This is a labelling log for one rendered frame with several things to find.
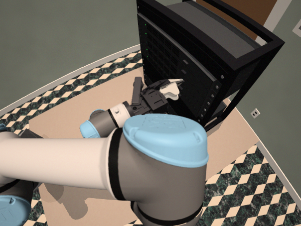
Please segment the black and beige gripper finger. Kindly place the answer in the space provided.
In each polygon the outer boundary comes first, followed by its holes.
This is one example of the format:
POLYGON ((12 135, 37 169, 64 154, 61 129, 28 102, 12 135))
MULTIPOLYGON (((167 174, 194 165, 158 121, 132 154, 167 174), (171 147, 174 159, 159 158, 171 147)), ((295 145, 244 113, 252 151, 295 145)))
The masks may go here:
MULTIPOLYGON (((182 82, 176 84, 177 86, 179 86, 180 84, 182 84, 182 82)), ((167 98, 171 98, 172 100, 177 100, 178 99, 178 95, 174 95, 172 93, 167 93, 167 94, 164 94, 164 96, 167 98)))
POLYGON ((151 85, 149 85, 149 91, 150 89, 156 89, 160 90, 160 93, 167 94, 167 93, 172 93, 174 95, 179 94, 179 89, 176 84, 182 82, 183 79, 165 79, 165 80, 160 80, 157 81, 151 85))

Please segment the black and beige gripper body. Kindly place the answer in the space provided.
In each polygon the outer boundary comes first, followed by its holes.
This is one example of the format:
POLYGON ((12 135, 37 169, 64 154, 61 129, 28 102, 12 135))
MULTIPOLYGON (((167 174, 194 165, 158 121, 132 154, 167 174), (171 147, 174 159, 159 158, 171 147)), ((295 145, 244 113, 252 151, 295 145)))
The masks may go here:
POLYGON ((163 93, 159 90, 149 89, 149 86, 142 90, 139 94, 139 103, 129 105, 127 101, 123 102, 130 116, 145 115, 149 113, 166 114, 168 101, 163 93))

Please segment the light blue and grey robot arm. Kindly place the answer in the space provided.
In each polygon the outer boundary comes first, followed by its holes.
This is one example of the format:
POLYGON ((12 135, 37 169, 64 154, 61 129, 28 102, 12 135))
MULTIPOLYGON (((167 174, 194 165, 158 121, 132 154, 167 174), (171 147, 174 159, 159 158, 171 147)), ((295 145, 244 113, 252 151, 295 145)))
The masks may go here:
POLYGON ((0 124, 0 226, 26 222, 39 183, 108 190, 130 201, 144 226, 197 224, 209 160, 199 123, 160 113, 131 117, 120 103, 93 111, 80 131, 83 138, 21 138, 0 124))

